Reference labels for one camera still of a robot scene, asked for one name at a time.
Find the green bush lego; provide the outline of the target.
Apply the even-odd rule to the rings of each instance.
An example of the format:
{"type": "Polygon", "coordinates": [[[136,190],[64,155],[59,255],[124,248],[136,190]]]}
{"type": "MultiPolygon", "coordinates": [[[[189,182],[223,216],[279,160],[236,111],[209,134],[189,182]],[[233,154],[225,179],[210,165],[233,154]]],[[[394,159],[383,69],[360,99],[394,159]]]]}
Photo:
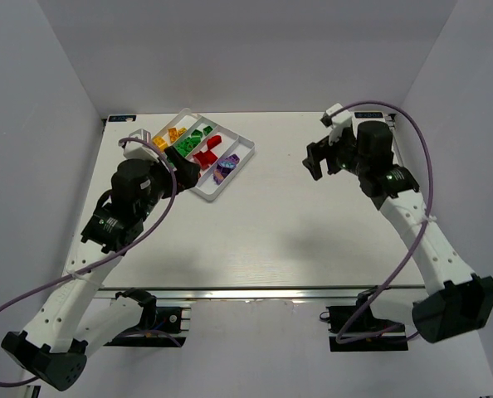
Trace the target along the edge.
{"type": "Polygon", "coordinates": [[[198,144],[200,143],[200,140],[198,138],[187,138],[186,140],[183,141],[183,146],[186,149],[192,150],[195,148],[198,144]]]}

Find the small green lego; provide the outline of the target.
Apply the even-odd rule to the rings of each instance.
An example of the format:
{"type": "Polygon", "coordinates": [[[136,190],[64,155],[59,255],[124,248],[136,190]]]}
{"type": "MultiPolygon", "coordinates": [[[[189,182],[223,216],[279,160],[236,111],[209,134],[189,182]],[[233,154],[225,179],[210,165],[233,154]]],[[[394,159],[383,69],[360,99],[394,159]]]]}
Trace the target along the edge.
{"type": "Polygon", "coordinates": [[[192,134],[191,134],[191,137],[192,138],[198,138],[198,139],[201,139],[203,136],[203,132],[198,130],[198,129],[195,129],[192,134]]]}

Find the large yellow rounded lego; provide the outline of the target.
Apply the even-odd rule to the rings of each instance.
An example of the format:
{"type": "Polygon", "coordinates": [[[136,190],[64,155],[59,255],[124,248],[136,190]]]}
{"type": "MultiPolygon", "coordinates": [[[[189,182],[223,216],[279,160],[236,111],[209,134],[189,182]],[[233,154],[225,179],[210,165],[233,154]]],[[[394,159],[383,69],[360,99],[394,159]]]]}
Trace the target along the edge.
{"type": "Polygon", "coordinates": [[[159,136],[153,138],[153,143],[162,152],[168,147],[168,143],[162,137],[159,136]]]}

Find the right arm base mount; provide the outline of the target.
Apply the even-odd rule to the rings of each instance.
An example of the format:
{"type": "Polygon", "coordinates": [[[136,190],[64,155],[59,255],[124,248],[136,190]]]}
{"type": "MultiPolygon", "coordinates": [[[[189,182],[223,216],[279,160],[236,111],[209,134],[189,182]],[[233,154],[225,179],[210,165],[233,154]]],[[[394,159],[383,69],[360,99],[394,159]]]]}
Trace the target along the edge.
{"type": "Polygon", "coordinates": [[[386,328],[396,326],[397,328],[378,337],[367,337],[356,342],[339,344],[336,335],[357,310],[360,304],[366,302],[374,289],[359,293],[356,304],[329,306],[319,315],[319,320],[328,326],[329,349],[331,352],[406,352],[408,342],[406,341],[405,327],[397,325],[388,320],[377,319],[367,309],[349,327],[343,338],[359,337],[367,332],[380,332],[386,328]]]}

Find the green square lego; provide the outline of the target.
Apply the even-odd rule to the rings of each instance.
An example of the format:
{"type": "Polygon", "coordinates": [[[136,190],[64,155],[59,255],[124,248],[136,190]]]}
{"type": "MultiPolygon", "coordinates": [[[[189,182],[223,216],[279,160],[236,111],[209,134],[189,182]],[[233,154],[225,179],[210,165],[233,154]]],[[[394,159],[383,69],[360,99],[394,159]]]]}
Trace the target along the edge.
{"type": "Polygon", "coordinates": [[[207,126],[203,129],[203,133],[205,136],[209,135],[213,131],[213,127],[207,126]]]}

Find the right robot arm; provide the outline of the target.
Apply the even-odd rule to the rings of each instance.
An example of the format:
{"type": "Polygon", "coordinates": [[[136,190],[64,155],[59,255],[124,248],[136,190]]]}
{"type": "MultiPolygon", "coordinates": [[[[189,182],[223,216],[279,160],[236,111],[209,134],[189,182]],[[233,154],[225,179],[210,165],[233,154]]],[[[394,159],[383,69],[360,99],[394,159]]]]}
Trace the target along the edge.
{"type": "Polygon", "coordinates": [[[402,292],[383,285],[362,292],[357,309],[338,329],[339,343],[374,338],[401,325],[414,327],[435,343],[483,328],[493,309],[493,278],[480,277],[456,252],[430,215],[410,171],[394,162],[393,133],[378,120],[342,129],[331,143],[310,143],[303,165],[315,180],[325,162],[329,174],[347,171],[378,211],[390,222],[408,249],[403,263],[413,260],[425,292],[402,292]]]}

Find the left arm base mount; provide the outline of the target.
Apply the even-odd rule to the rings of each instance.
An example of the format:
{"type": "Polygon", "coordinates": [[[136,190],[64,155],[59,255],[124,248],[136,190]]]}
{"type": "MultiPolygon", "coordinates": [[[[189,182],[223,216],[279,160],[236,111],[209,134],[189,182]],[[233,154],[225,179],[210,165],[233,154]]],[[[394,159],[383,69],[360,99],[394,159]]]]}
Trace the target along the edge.
{"type": "Polygon", "coordinates": [[[181,348],[184,345],[191,320],[189,306],[163,303],[142,289],[117,292],[110,304],[113,305],[121,297],[134,299],[143,306],[142,318],[135,326],[107,342],[107,347],[181,348]]]}

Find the yellow 2x4 lego brick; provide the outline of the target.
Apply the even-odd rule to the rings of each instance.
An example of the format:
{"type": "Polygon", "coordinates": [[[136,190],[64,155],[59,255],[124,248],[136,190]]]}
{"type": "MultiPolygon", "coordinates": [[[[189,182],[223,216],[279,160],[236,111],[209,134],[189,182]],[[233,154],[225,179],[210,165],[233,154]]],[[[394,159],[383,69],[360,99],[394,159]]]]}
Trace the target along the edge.
{"type": "Polygon", "coordinates": [[[174,143],[179,137],[178,130],[176,128],[168,129],[168,137],[169,137],[169,141],[171,143],[174,143]]]}

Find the green 2x4 lego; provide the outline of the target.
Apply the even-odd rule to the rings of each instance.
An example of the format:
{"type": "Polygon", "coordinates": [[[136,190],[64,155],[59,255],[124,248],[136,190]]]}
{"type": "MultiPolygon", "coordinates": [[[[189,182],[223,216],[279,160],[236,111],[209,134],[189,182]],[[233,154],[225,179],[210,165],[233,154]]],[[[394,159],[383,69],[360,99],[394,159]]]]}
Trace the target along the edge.
{"type": "Polygon", "coordinates": [[[183,157],[186,157],[190,152],[191,149],[189,147],[189,143],[186,143],[185,141],[182,141],[178,146],[175,147],[179,154],[183,157]]]}

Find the purple lego brick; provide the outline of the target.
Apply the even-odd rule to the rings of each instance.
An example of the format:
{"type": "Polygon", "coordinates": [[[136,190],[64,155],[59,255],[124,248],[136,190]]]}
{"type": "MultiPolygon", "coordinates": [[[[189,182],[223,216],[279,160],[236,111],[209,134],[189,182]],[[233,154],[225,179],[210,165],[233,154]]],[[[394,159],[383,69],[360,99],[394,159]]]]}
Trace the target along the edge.
{"type": "Polygon", "coordinates": [[[217,185],[220,185],[226,177],[223,176],[218,170],[215,170],[213,172],[212,178],[217,185]]]}
{"type": "Polygon", "coordinates": [[[240,162],[240,158],[235,153],[226,157],[225,160],[227,162],[234,163],[234,164],[238,164],[240,162]]]}

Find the purple round flower lego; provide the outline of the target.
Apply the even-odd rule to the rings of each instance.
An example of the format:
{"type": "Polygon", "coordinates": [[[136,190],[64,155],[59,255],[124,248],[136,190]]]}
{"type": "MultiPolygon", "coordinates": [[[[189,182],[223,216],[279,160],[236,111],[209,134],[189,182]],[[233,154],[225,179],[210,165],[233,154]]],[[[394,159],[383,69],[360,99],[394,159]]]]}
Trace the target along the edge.
{"type": "Polygon", "coordinates": [[[221,173],[223,176],[229,174],[232,170],[236,168],[237,164],[229,160],[222,160],[217,164],[216,171],[221,173]]]}

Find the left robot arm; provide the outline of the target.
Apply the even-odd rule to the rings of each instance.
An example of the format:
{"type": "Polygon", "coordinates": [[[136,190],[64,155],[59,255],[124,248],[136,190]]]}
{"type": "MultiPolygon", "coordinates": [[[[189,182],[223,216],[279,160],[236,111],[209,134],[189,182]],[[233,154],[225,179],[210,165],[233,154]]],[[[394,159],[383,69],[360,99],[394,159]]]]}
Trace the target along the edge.
{"type": "Polygon", "coordinates": [[[159,200],[194,187],[199,176],[199,165],[172,147],[159,158],[121,162],[81,232],[62,281],[23,330],[7,333],[2,349],[34,376],[65,391],[99,348],[124,332],[150,330],[157,320],[156,298],[142,289],[117,293],[106,310],[88,321],[82,317],[124,254],[149,235],[144,222],[159,200]]]}

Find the red sloped lego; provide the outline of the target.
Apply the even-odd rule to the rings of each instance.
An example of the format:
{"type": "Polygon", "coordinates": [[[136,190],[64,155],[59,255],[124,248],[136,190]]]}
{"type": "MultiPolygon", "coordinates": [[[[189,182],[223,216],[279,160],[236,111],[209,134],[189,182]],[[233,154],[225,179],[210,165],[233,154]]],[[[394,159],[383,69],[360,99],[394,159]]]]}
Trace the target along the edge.
{"type": "Polygon", "coordinates": [[[222,143],[222,136],[220,134],[216,134],[207,140],[206,143],[207,149],[213,150],[217,145],[221,143],[222,143]]]}

